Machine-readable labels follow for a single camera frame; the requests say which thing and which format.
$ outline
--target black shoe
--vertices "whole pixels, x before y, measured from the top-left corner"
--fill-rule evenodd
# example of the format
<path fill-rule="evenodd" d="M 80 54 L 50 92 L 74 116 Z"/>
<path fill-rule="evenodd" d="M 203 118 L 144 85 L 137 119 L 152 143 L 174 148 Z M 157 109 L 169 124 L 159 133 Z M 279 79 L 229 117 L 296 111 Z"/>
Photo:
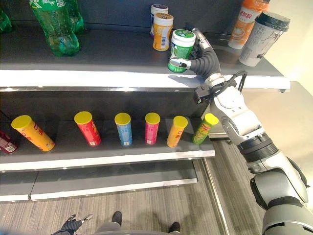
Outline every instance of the black shoe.
<path fill-rule="evenodd" d="M 170 230 L 168 231 L 168 233 L 171 233 L 173 231 L 177 231 L 180 232 L 180 224 L 178 222 L 174 222 L 171 227 Z"/>
<path fill-rule="evenodd" d="M 122 226 L 122 212 L 120 211 L 114 212 L 112 216 L 112 222 L 118 223 L 119 225 Z"/>

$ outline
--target dark gray wall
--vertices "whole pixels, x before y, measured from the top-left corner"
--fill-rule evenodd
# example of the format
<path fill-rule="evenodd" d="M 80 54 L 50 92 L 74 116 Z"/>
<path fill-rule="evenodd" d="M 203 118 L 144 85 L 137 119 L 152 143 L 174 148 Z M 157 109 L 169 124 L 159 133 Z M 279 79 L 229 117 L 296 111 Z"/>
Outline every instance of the dark gray wall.
<path fill-rule="evenodd" d="M 156 112 L 161 118 L 177 115 L 199 118 L 207 104 L 196 104 L 193 95 L 193 89 L 185 92 L 1 92 L 0 110 L 10 120 L 20 115 L 30 115 L 36 121 L 73 120 L 79 111 L 90 111 L 94 120 L 113 120 L 120 112 L 129 113 L 132 119 L 144 119 L 149 112 Z"/>
<path fill-rule="evenodd" d="M 174 16 L 174 28 L 191 22 L 203 32 L 230 34 L 236 22 L 241 0 L 79 0 L 88 27 L 99 25 L 150 28 L 152 4 L 164 4 Z M 1 0 L 13 23 L 35 21 L 28 0 Z"/>

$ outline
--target white jar lid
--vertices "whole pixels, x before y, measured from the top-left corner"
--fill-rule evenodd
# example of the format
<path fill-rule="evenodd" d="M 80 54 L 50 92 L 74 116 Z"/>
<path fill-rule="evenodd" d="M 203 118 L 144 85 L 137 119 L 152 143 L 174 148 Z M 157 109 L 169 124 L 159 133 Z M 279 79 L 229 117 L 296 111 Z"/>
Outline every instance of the white jar lid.
<path fill-rule="evenodd" d="M 182 47 L 191 47 L 195 43 L 196 35 L 185 29 L 176 29 L 172 34 L 172 42 Z"/>
<path fill-rule="evenodd" d="M 174 17 L 165 13 L 156 13 L 154 23 L 162 26 L 172 26 Z"/>
<path fill-rule="evenodd" d="M 151 5 L 151 14 L 155 13 L 168 13 L 168 7 L 161 4 L 153 4 Z"/>

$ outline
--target yellow jar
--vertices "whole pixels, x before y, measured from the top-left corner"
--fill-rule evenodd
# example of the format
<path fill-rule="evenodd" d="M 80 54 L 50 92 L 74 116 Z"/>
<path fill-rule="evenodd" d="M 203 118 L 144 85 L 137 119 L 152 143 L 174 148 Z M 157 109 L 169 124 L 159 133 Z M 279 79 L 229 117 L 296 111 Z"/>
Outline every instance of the yellow jar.
<path fill-rule="evenodd" d="M 154 17 L 153 48 L 165 51 L 169 48 L 169 38 L 173 27 L 174 17 L 165 13 L 156 13 Z"/>

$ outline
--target gray carpet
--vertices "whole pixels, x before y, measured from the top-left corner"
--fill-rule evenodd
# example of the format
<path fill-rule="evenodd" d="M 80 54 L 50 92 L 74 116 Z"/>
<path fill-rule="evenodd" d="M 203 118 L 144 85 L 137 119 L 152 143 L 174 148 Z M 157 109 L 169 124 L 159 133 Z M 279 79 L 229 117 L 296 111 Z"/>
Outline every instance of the gray carpet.
<path fill-rule="evenodd" d="M 207 159 L 219 190 L 231 234 L 260 234 L 263 210 L 249 189 L 251 174 L 233 145 L 214 142 L 216 158 Z M 35 202 L 0 203 L 0 227 L 32 235 L 59 229 L 73 213 L 94 218 L 78 234 L 91 235 L 117 210 L 123 213 L 125 230 L 167 232 L 172 222 L 181 223 L 186 235 L 224 234 L 215 200 L 208 188 L 201 160 L 194 160 L 199 182 L 170 188 L 153 188 Z"/>

